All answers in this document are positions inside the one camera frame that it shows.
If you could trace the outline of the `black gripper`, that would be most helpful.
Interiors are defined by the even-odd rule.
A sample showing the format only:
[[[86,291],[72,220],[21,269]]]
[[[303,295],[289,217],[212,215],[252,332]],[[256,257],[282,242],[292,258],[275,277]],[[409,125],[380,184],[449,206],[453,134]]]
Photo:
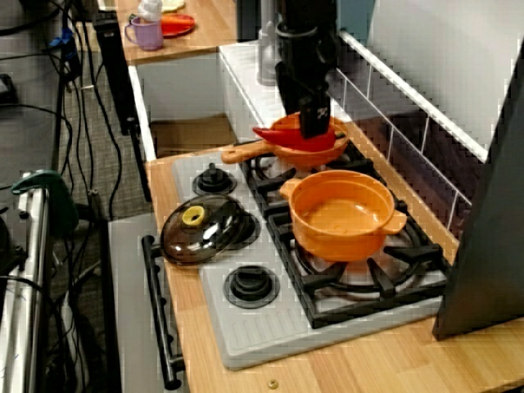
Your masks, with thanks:
[[[328,71],[337,65],[337,37],[278,35],[277,51],[276,80],[286,114],[300,112],[303,139],[324,135],[330,123],[330,98],[326,92],[308,93],[323,88]]]

